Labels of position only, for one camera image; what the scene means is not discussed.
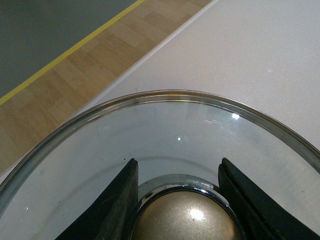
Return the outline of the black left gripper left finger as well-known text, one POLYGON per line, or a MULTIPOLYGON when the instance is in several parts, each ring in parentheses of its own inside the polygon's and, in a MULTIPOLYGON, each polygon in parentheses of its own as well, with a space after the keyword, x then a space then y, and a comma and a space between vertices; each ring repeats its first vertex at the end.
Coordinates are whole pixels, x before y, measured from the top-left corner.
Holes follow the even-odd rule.
POLYGON ((138 162, 132 158, 93 204, 58 237, 58 240, 119 240, 138 202, 138 162))

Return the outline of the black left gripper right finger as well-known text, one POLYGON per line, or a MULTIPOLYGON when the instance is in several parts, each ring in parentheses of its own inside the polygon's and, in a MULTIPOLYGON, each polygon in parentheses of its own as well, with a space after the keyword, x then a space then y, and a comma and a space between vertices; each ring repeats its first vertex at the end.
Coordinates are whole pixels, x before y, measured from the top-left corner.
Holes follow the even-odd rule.
POLYGON ((219 191, 239 219, 248 240, 318 240, 304 225, 227 158, 218 167, 219 191))

